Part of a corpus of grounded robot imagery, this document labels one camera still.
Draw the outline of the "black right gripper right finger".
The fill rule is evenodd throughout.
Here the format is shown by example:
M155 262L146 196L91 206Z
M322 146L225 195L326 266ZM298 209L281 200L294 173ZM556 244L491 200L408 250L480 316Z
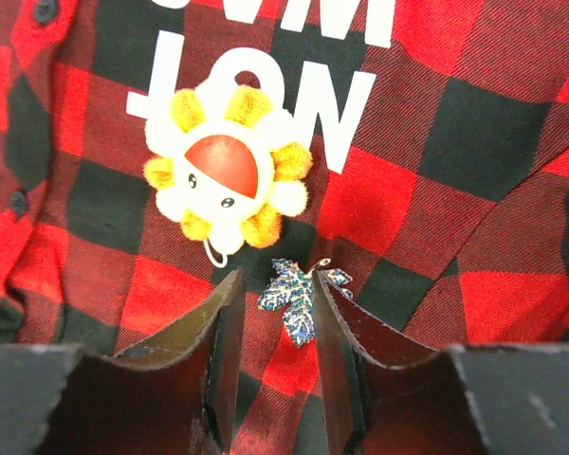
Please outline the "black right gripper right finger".
M398 332L313 275L331 454L484 454L450 353Z

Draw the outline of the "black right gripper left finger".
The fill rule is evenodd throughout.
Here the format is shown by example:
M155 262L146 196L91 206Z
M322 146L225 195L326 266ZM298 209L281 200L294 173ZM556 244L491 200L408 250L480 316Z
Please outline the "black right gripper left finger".
M236 269L186 316L113 357L75 366L40 454L223 454L233 437L245 279Z

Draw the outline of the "blue glitter leaf brooch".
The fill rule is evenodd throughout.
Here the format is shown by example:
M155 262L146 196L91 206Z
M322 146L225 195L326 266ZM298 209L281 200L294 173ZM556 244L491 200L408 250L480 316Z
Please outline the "blue glitter leaf brooch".
M330 268L330 264L330 258L322 258L310 269L303 271L290 259L271 260L276 276L270 279L260 295L258 307L269 311L286 307L282 316L284 329L298 348L311 342L315 337L312 303L314 271L333 282L345 297L353 298L353 293L345 287L353 278L340 268Z

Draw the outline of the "red black plaid shirt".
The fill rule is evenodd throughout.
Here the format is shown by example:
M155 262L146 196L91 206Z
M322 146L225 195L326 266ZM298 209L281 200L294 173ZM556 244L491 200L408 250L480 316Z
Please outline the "red black plaid shirt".
M246 223L236 454L322 454L316 346L256 301L287 258L351 276L419 342L569 340L569 1L0 1L0 342L110 355L223 271L156 208L143 106L204 81L284 90L306 210Z

